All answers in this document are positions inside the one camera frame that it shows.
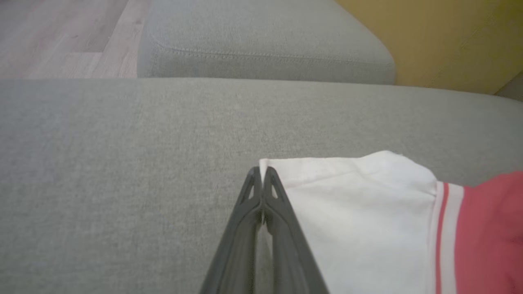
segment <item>gray ottoman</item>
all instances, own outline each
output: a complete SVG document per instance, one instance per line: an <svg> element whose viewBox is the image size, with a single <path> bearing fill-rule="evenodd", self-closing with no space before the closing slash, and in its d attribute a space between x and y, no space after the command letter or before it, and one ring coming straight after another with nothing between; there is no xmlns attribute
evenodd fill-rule
<svg viewBox="0 0 523 294"><path fill-rule="evenodd" d="M521 102L436 89L0 81L0 293L196 293L260 158L391 150L476 185L523 169L522 130Z"/></svg>
<svg viewBox="0 0 523 294"><path fill-rule="evenodd" d="M385 46L334 0L155 0L138 77L393 84Z"/></svg>

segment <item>gray sofa cushion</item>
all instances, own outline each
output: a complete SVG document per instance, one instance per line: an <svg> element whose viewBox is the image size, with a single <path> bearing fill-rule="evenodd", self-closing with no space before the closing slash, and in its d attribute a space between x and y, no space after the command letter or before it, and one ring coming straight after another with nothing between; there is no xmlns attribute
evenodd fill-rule
<svg viewBox="0 0 523 294"><path fill-rule="evenodd" d="M402 153L475 185L523 168L523 103L436 89L0 81L0 292L195 293L262 157Z"/></svg>
<svg viewBox="0 0 523 294"><path fill-rule="evenodd" d="M138 77L393 84L384 45L334 0L155 0Z"/></svg>

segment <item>gray upholstery fabric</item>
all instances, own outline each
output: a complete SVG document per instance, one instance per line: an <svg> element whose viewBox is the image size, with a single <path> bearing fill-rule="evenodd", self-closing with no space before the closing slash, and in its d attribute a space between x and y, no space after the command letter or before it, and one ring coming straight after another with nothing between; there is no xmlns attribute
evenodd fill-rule
<svg viewBox="0 0 523 294"><path fill-rule="evenodd" d="M262 157L523 168L523 103L398 86L0 81L0 292L194 293Z"/></svg>
<svg viewBox="0 0 523 294"><path fill-rule="evenodd" d="M393 84L385 46L334 0L155 0L138 77Z"/></svg>

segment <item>stitching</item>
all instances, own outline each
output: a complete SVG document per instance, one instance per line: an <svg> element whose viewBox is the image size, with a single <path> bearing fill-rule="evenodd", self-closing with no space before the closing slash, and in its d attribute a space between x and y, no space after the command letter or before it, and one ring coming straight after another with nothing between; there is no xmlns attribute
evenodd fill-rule
<svg viewBox="0 0 523 294"><path fill-rule="evenodd" d="M159 42L152 33L150 33L149 30L147 30L148 35L151 37L152 41L158 45L161 49L165 51L173 51L175 54L178 55L185 55L185 56L199 56L204 58L223 58L223 59L251 59L251 60L262 60L267 58L276 58L276 59L288 59L292 60L295 59L296 62L299 62L300 60L309 60L309 61L315 61L315 62L326 62L326 63L349 63L349 64L367 64L367 65L373 65L377 67L391 67L394 63L370 63L370 62L362 62L362 61L352 61L352 60L340 60L340 59L324 59L324 58L316 58L311 56L305 56L305 55L273 55L268 53L241 53L241 52L221 52L221 51L202 51L202 50L196 50L196 49L186 49L186 48L177 48L177 47L167 47L166 45Z"/></svg>

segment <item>red stripe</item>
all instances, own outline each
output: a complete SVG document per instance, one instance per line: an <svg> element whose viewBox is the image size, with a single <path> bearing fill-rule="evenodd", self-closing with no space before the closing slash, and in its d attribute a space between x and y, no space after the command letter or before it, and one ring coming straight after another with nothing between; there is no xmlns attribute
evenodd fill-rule
<svg viewBox="0 0 523 294"><path fill-rule="evenodd" d="M441 202L441 208L439 210L438 232L436 236L436 294L441 294L441 231L443 230L443 217L445 215L445 208L447 207L448 198L449 184L443 183L443 201Z"/></svg>

